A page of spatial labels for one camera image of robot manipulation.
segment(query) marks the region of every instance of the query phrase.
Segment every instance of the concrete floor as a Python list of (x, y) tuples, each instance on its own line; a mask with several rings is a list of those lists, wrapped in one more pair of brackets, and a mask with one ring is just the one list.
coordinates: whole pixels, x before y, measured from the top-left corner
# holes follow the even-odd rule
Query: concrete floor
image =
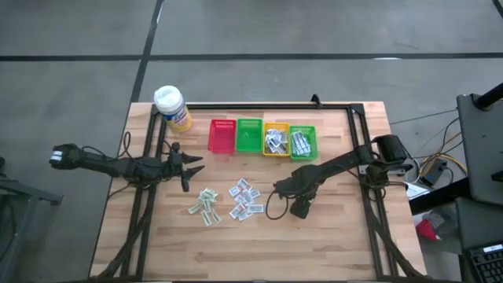
[[(156, 0), (0, 0), (0, 55), (109, 55), (143, 51)], [(490, 0), (166, 0), (152, 54), (502, 52), (503, 19)], [(85, 278), (110, 178), (56, 171), (56, 144), (117, 153), (139, 63), (1, 62), (0, 156), (6, 173), (63, 193), (40, 206), (20, 282)], [(503, 59), (150, 62), (139, 101), (162, 85), (187, 101), (384, 101), (394, 134), (426, 155), (458, 94), (501, 83)], [(460, 147), (453, 155), (464, 160)], [(457, 178), (461, 173), (454, 169)], [(456, 257), (424, 245), (428, 273), (459, 279)]]

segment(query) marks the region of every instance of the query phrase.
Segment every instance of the wooden table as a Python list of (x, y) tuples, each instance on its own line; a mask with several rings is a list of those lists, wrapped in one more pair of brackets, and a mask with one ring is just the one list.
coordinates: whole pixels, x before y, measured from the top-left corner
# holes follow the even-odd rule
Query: wooden table
[[(371, 138), (390, 134), (384, 103), (364, 102), (364, 105)], [(130, 108), (126, 130), (132, 134), (133, 156), (142, 153), (150, 108), (148, 103), (135, 103)], [(184, 134), (168, 131), (167, 140), (180, 142), (189, 155), (204, 157), (190, 167), (201, 164), (206, 167), (191, 180), (189, 193), (182, 192), (178, 178), (159, 184), (144, 280), (374, 279), (358, 180), (348, 173), (327, 179), (305, 220), (288, 213), (277, 221), (261, 214), (239, 222), (229, 216), (236, 204), (228, 193), (239, 178), (246, 178), (259, 189), (262, 196), (256, 203), (265, 204), (273, 190), (272, 183), (287, 178), (306, 163), (261, 154), (219, 155), (207, 150), (211, 119), (262, 118), (316, 126), (319, 158), (314, 163), (319, 164), (352, 150), (344, 111), (194, 110), (191, 113), (192, 129)], [(152, 156), (155, 148), (152, 145)], [(124, 185), (124, 180), (116, 179), (111, 191)], [(219, 193), (215, 209), (222, 217), (221, 223), (209, 227), (199, 214), (187, 212), (197, 202), (199, 192), (207, 187)], [(91, 275), (102, 271), (125, 241), (133, 199), (134, 189), (127, 189), (108, 202)], [(395, 243), (415, 268), (425, 274), (405, 190), (388, 187), (385, 205)], [(279, 215), (284, 209), (284, 201), (273, 197), (270, 214)], [(135, 249), (131, 266), (136, 266), (137, 253)], [(385, 253), (381, 254), (386, 265)]]

